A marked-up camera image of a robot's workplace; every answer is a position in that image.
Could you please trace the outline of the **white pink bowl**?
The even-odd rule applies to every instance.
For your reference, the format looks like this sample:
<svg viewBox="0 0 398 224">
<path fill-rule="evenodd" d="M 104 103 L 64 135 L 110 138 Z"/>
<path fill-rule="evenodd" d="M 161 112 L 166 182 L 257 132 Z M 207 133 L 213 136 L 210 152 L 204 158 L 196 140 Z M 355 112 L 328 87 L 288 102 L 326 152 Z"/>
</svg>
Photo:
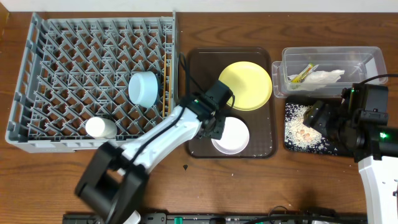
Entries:
<svg viewBox="0 0 398 224">
<path fill-rule="evenodd" d="M 221 153 L 237 154 L 243 151 L 249 143 L 249 129 L 242 120 L 227 117 L 221 139 L 212 139 L 211 141 Z"/>
</svg>

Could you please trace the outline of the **white napkin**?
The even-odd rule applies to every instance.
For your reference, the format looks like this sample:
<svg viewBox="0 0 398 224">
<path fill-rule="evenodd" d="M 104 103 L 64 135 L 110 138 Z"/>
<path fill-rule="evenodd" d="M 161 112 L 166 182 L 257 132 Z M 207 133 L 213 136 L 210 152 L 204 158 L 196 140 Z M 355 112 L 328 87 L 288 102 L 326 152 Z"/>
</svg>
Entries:
<svg viewBox="0 0 398 224">
<path fill-rule="evenodd" d="M 344 73 L 344 70 L 313 71 L 303 80 L 303 83 L 335 83 Z"/>
</svg>

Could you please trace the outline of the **green snack wrapper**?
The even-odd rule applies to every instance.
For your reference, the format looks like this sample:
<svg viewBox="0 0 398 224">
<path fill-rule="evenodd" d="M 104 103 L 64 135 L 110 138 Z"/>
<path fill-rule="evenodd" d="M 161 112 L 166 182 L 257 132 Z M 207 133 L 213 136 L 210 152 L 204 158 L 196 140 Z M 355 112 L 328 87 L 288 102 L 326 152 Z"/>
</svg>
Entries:
<svg viewBox="0 0 398 224">
<path fill-rule="evenodd" d="M 292 79 L 292 83 L 302 83 L 308 75 L 318 68 L 318 65 L 309 63 L 307 67 Z"/>
</svg>

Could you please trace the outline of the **yellow round plate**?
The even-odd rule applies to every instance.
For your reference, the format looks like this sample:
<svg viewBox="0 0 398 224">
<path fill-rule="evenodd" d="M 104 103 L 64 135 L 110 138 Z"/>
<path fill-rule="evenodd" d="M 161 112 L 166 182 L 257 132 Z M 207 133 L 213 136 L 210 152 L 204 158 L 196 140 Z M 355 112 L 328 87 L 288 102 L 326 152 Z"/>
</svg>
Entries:
<svg viewBox="0 0 398 224">
<path fill-rule="evenodd" d="M 228 106 L 240 111 L 253 111 L 264 106 L 272 94 L 272 81 L 260 65 L 253 62 L 235 62 L 220 74 L 219 81 L 233 92 Z"/>
</svg>

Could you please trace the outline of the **wooden chopstick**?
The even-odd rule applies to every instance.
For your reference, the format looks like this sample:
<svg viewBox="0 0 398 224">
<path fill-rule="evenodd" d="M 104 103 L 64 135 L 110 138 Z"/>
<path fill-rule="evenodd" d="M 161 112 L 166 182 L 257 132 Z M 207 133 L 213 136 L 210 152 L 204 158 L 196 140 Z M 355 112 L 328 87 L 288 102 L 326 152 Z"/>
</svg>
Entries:
<svg viewBox="0 0 398 224">
<path fill-rule="evenodd" d="M 168 102 L 168 115 L 171 114 L 172 105 L 172 63 L 169 66 L 169 102 Z"/>
<path fill-rule="evenodd" d="M 167 79 L 167 59 L 164 59 L 164 79 L 163 79 L 163 98 L 162 98 L 162 117 L 165 118 L 165 94 L 166 94 L 166 79 Z"/>
</svg>

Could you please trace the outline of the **light blue bowl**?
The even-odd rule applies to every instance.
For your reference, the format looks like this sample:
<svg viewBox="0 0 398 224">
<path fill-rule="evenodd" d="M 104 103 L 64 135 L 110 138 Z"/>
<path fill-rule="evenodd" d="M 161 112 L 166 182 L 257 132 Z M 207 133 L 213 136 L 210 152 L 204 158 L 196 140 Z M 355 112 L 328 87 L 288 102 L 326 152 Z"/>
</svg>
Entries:
<svg viewBox="0 0 398 224">
<path fill-rule="evenodd" d="M 128 85 L 130 101 L 144 108 L 155 105 L 159 94 L 159 82 L 153 72 L 138 72 L 132 75 Z"/>
</svg>

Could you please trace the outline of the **white cup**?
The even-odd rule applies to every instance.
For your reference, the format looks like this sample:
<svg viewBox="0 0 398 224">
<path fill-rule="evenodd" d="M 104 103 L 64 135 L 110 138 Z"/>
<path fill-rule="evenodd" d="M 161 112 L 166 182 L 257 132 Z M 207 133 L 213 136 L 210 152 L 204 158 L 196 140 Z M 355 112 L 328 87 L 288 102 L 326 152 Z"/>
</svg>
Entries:
<svg viewBox="0 0 398 224">
<path fill-rule="evenodd" d="M 85 124 L 85 129 L 95 139 L 114 139 L 118 133 L 115 122 L 101 117 L 90 118 Z"/>
</svg>

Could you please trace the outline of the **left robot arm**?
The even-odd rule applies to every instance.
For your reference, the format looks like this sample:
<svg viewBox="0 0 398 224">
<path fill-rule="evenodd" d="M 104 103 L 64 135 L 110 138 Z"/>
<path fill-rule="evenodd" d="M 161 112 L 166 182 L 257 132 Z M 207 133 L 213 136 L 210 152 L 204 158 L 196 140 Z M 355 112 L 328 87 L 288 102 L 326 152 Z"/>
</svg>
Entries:
<svg viewBox="0 0 398 224">
<path fill-rule="evenodd" d="M 220 139 L 224 107 L 233 91 L 221 81 L 206 92 L 187 93 L 160 124 L 141 137 L 116 146 L 105 142 L 96 150 L 75 188 L 104 223 L 140 223 L 149 175 L 179 145 L 195 138 Z"/>
</svg>

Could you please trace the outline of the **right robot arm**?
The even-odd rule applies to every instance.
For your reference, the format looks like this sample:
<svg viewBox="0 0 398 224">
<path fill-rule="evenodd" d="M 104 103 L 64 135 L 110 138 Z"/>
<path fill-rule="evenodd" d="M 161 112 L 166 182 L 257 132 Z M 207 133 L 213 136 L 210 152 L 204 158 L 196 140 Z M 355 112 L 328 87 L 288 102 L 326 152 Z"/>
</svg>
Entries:
<svg viewBox="0 0 398 224">
<path fill-rule="evenodd" d="M 388 88 L 355 83 L 340 106 L 317 101 L 303 123 L 358 164 L 366 195 L 368 223 L 397 223 L 397 129 L 388 127 Z"/>
</svg>

